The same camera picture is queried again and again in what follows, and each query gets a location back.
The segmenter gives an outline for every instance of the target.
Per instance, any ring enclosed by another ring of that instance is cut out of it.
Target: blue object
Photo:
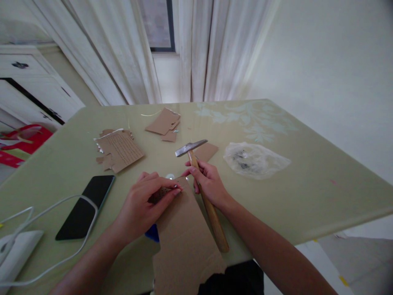
[[[148,237],[149,239],[152,239],[154,242],[159,243],[160,238],[158,237],[158,230],[157,230],[157,224],[153,224],[147,232],[145,232],[145,236]]]

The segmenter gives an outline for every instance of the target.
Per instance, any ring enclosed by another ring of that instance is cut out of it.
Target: green table
[[[181,114],[176,143],[160,141],[159,135],[144,131],[157,115],[141,114],[154,114],[163,107]],[[175,150],[204,138],[219,146],[210,163],[217,166],[228,192],[293,244],[393,213],[392,186],[271,101],[249,100],[81,109],[0,187],[0,219],[29,206],[41,212],[60,199],[82,193],[91,177],[112,174],[96,163],[99,153],[93,141],[109,128],[129,128],[146,156],[116,175],[83,252],[115,219],[142,171],[179,176],[187,159],[176,158]],[[243,141],[262,144],[292,163],[266,180],[235,174],[223,154],[230,142]],[[197,200],[205,214],[200,196]],[[45,233],[19,280],[35,277],[80,247],[81,241],[54,240],[76,201],[57,207],[30,227]],[[221,214],[219,217],[230,246],[230,252],[223,255],[225,261],[233,265],[250,259],[234,229]],[[12,232],[24,218],[7,223],[1,236]],[[144,236],[130,244],[111,268],[103,293],[151,290],[151,257],[159,249],[159,244]],[[10,294],[47,293],[81,255],[31,286],[11,289]]]

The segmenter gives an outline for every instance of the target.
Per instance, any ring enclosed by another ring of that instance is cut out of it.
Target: wooden hammer handle
[[[194,166],[196,169],[199,170],[199,165],[196,160],[197,158],[194,155],[194,151],[190,150],[187,153],[188,153],[188,158],[190,159],[191,166]],[[216,238],[216,243],[217,243],[218,249],[222,253],[228,253],[229,252],[229,245],[226,240],[224,231],[222,230],[220,221],[218,220],[216,208],[213,206],[213,204],[206,197],[205,193],[202,190],[202,186],[200,185],[200,183],[198,183],[198,187],[199,187],[199,191],[201,192],[203,204],[205,205],[206,212],[208,214],[208,218],[209,218],[210,224],[212,226],[214,236]]]

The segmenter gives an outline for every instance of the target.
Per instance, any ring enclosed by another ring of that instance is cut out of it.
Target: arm
[[[148,199],[161,187],[172,188],[156,205]],[[98,294],[121,250],[143,235],[182,188],[174,180],[143,172],[133,185],[116,220],[53,288],[50,294]]]
[[[336,294],[333,288],[291,243],[264,224],[226,191],[217,168],[198,160],[200,171],[190,167],[206,197],[230,221],[262,270],[283,294]],[[196,181],[194,189],[199,193]]]

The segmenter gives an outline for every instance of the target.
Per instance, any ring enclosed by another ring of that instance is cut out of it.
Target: charging cable
[[[12,248],[12,246],[14,245],[15,239],[16,239],[16,237],[18,236],[18,234],[20,234],[26,227],[28,227],[30,224],[32,224],[36,219],[38,219],[38,218],[40,218],[42,215],[46,214],[47,212],[49,212],[50,210],[52,210],[54,207],[57,207],[57,206],[60,205],[61,203],[65,202],[65,201],[68,201],[69,199],[74,198],[74,197],[79,197],[79,198],[84,199],[84,200],[87,201],[91,206],[93,206],[93,208],[94,208],[94,210],[95,210],[93,220],[92,220],[92,222],[91,222],[91,224],[90,224],[89,230],[87,231],[86,237],[85,237],[85,239],[84,239],[84,241],[83,241],[83,243],[82,243],[82,246],[79,248],[79,250],[76,251],[76,252],[75,252],[73,255],[71,255],[70,257],[68,257],[68,258],[66,258],[66,259],[64,259],[64,260],[62,260],[62,261],[60,261],[59,263],[55,264],[54,266],[48,268],[46,271],[44,271],[43,273],[41,273],[39,276],[35,277],[34,279],[31,279],[31,280],[29,280],[29,281],[19,281],[19,282],[18,282],[18,281],[14,281],[14,282],[0,282],[0,287],[18,287],[18,286],[26,286],[26,285],[29,285],[29,284],[31,284],[31,283],[34,283],[35,281],[38,281],[40,278],[42,278],[44,275],[46,275],[48,272],[50,272],[51,270],[53,270],[53,269],[56,268],[57,266],[63,264],[64,262],[66,262],[66,261],[68,261],[68,260],[74,258],[76,255],[78,255],[79,252],[80,252],[80,251],[83,249],[83,247],[85,246],[86,241],[87,241],[87,238],[89,237],[90,232],[91,232],[91,229],[93,228],[93,225],[94,225],[94,223],[95,223],[95,220],[97,219],[98,208],[97,208],[96,204],[94,204],[94,203],[92,202],[92,200],[90,200],[88,197],[85,197],[85,196],[83,196],[83,195],[73,195],[73,196],[67,197],[67,198],[65,198],[65,199],[63,199],[63,200],[58,201],[57,203],[55,203],[54,205],[52,205],[51,207],[49,207],[49,208],[46,209],[45,211],[39,213],[39,214],[38,214],[37,216],[35,216],[33,219],[30,219],[30,218],[31,218],[31,216],[32,216],[32,214],[33,214],[34,207],[29,207],[29,208],[26,208],[25,210],[23,210],[23,211],[21,211],[21,212],[15,214],[15,215],[11,216],[11,217],[8,217],[8,218],[4,219],[2,222],[0,222],[0,224],[1,224],[1,223],[4,223],[4,222],[6,222],[6,221],[8,221],[8,220],[10,220],[10,219],[12,219],[12,218],[14,218],[14,217],[16,217],[16,216],[19,216],[19,215],[22,214],[22,213],[25,213],[25,212],[27,212],[27,211],[30,210],[29,216],[27,217],[26,221],[25,221],[24,223],[22,223],[22,224],[14,231],[14,233],[12,234],[10,240],[7,242],[7,244],[6,244],[6,246],[5,246],[5,249],[4,249],[4,255],[2,255],[2,256],[0,257],[0,267],[1,267],[1,265],[2,265],[3,262],[4,262],[4,260],[6,259],[7,255],[8,255],[9,252],[11,251],[11,248]]]

